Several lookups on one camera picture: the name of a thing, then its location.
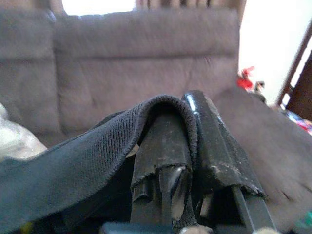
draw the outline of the red object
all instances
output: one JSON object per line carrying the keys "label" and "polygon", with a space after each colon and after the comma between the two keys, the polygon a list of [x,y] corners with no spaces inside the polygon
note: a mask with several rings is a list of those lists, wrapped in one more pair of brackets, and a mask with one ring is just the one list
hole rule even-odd
{"label": "red object", "polygon": [[250,80],[243,78],[238,78],[236,83],[239,87],[242,87],[244,89],[250,89],[253,86],[253,83]]}
{"label": "red object", "polygon": [[302,121],[298,121],[297,124],[302,127],[304,130],[308,130],[308,126],[305,122],[302,122]]}
{"label": "red object", "polygon": [[251,71],[254,70],[254,67],[245,68],[242,70],[242,77],[248,78],[251,75]]}

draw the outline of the couch cushion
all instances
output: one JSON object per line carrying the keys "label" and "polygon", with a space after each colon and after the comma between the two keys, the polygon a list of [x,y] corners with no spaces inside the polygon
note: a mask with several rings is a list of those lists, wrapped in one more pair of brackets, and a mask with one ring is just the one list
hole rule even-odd
{"label": "couch cushion", "polygon": [[75,58],[238,53],[237,14],[226,8],[61,16],[57,23],[56,48]]}
{"label": "couch cushion", "polygon": [[276,225],[286,230],[312,209],[312,137],[242,89],[213,101],[248,153]]}
{"label": "couch cushion", "polygon": [[90,128],[161,93],[197,88],[213,97],[232,87],[237,22],[228,9],[57,17],[62,129]]}
{"label": "couch cushion", "polygon": [[52,24],[42,11],[0,10],[0,103],[33,133],[60,130]]}

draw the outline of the curtain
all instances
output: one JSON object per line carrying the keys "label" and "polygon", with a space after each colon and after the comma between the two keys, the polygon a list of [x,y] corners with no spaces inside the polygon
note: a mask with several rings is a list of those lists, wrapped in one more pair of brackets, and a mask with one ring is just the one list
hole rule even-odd
{"label": "curtain", "polygon": [[161,7],[229,7],[235,8],[240,23],[243,19],[246,0],[136,0],[137,9],[156,9]]}

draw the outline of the white wall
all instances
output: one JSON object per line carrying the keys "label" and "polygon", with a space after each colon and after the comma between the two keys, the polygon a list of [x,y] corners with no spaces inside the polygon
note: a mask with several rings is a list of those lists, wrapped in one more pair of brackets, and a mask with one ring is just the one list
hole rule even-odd
{"label": "white wall", "polygon": [[312,16],[312,0],[247,0],[240,29],[239,70],[254,66],[275,104]]}

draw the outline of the bright window light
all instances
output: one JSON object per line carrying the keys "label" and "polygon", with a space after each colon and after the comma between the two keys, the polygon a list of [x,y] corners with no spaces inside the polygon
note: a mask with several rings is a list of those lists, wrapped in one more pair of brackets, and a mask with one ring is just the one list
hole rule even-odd
{"label": "bright window light", "polygon": [[306,62],[309,58],[310,52],[312,50],[312,37],[310,37],[309,42],[307,44],[306,49],[303,52],[303,55],[301,57],[301,60],[297,66],[296,72],[294,73],[293,77],[292,77],[292,81],[291,81],[291,86],[295,87],[299,78],[300,78],[300,74],[304,68],[304,66],[306,65]]}
{"label": "bright window light", "polygon": [[68,15],[103,15],[112,12],[132,11],[135,0],[63,0]]}
{"label": "bright window light", "polygon": [[282,103],[284,104],[284,106],[287,106],[289,100],[291,99],[291,97],[289,96],[289,94],[285,94],[282,100]]}

